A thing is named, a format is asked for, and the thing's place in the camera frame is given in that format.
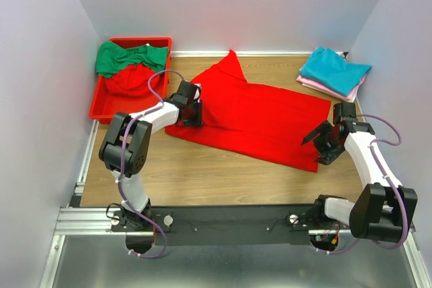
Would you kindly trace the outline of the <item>red t shirt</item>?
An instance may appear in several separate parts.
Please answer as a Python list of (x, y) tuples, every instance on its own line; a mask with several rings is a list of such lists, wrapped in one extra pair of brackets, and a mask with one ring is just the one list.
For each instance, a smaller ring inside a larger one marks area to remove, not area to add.
[(107, 91), (114, 95), (144, 97), (151, 94), (148, 80), (155, 74), (151, 68), (143, 65), (129, 65), (110, 78), (105, 78)]
[(317, 150), (304, 137), (327, 120), (329, 100), (246, 80), (230, 51), (198, 74), (202, 86), (201, 127), (171, 125), (166, 134), (197, 144), (315, 172)]

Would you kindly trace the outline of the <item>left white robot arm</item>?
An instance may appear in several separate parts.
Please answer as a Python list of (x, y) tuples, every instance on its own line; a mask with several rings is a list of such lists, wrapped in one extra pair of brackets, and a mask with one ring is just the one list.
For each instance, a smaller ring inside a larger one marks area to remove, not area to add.
[(167, 126), (198, 128), (203, 125), (202, 86), (181, 81), (177, 91), (155, 106), (136, 113), (116, 113), (99, 149), (99, 159), (115, 178), (121, 196), (117, 225), (130, 222), (145, 228), (151, 220), (151, 203), (142, 180), (151, 136)]

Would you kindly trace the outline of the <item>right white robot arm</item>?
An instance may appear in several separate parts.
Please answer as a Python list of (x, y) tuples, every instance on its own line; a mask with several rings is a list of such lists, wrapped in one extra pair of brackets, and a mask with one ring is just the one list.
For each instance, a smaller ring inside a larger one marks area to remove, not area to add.
[(311, 221), (337, 221), (357, 239), (369, 239), (385, 249), (396, 249), (407, 239), (418, 196), (392, 173), (378, 147), (380, 139), (370, 123), (359, 121), (353, 103), (333, 106), (333, 121), (324, 121), (303, 143), (312, 142), (316, 161), (330, 165), (348, 153), (362, 181), (357, 201), (320, 195), (305, 217)]

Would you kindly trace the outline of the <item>folded white t shirt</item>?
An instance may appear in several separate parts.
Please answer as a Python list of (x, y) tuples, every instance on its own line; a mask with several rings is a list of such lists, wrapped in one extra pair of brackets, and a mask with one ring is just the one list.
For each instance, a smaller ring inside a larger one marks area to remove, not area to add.
[(347, 103), (354, 103), (357, 98), (357, 90), (354, 89), (352, 92), (349, 93), (348, 96), (343, 96), (342, 100)]

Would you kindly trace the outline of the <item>folded teal t shirt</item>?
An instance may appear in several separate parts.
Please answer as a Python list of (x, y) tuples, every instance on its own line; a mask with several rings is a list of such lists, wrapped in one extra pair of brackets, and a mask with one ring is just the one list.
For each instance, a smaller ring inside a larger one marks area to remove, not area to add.
[(335, 51), (317, 47), (300, 69), (300, 75), (342, 96), (348, 96), (371, 68), (367, 64), (348, 63)]

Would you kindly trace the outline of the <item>folded pink t shirt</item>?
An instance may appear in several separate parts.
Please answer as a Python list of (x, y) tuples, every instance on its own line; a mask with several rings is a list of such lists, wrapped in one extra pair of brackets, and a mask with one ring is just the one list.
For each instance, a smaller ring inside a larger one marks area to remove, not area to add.
[(299, 75), (296, 80), (303, 86), (318, 90), (333, 97), (353, 103), (358, 89), (365, 81), (366, 76), (353, 78), (349, 76), (328, 77), (323, 80), (313, 80)]

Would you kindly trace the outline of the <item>red plastic bin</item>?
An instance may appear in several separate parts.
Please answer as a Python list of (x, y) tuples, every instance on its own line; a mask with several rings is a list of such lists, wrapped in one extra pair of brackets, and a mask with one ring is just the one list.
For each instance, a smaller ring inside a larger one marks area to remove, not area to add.
[[(125, 49), (138, 47), (145, 44), (150, 44), (154, 47), (168, 47), (169, 54), (164, 69), (169, 68), (172, 40), (168, 36), (127, 38), (117, 37), (111, 38), (108, 41), (114, 42)], [(157, 104), (157, 102), (157, 97), (152, 93), (144, 97), (127, 97), (111, 94), (107, 91), (105, 77), (97, 75), (97, 83), (95, 86), (92, 103), (90, 105), (89, 117), (96, 119), (102, 124), (108, 124), (117, 112), (134, 113), (150, 108)]]

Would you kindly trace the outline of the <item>green t shirt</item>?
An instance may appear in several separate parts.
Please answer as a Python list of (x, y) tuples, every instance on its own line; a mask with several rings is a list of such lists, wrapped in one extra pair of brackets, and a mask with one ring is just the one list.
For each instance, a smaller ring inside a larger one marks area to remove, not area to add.
[(145, 44), (125, 49), (108, 41), (99, 47), (95, 72), (105, 78), (111, 78), (127, 66), (139, 64), (153, 71), (161, 71), (166, 66), (168, 54), (168, 47), (154, 47)]

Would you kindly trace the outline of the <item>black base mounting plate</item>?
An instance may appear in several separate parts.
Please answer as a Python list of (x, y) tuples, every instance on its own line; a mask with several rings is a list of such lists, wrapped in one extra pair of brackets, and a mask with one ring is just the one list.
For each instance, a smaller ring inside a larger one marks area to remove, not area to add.
[(118, 204), (105, 214), (113, 232), (126, 234), (126, 245), (137, 251), (156, 246), (237, 246), (255, 244), (330, 247), (349, 232), (329, 219), (314, 219), (311, 204), (229, 206), (153, 206), (150, 221)]

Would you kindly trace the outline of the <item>aluminium frame rail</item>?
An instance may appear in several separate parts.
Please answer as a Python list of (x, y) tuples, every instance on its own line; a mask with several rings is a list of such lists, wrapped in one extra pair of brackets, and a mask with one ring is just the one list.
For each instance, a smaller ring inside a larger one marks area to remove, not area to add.
[[(139, 260), (114, 233), (104, 209), (117, 202), (109, 172), (97, 158), (107, 126), (96, 123), (84, 156), (76, 197), (57, 217), (43, 287), (430, 287), (414, 236), (397, 250), (360, 242), (329, 256), (311, 246), (170, 245), (155, 260)], [(144, 186), (164, 207), (236, 209), (255, 203), (310, 202), (320, 193), (355, 198), (360, 180), (341, 158), (318, 173), (202, 146), (157, 132), (151, 138)]]

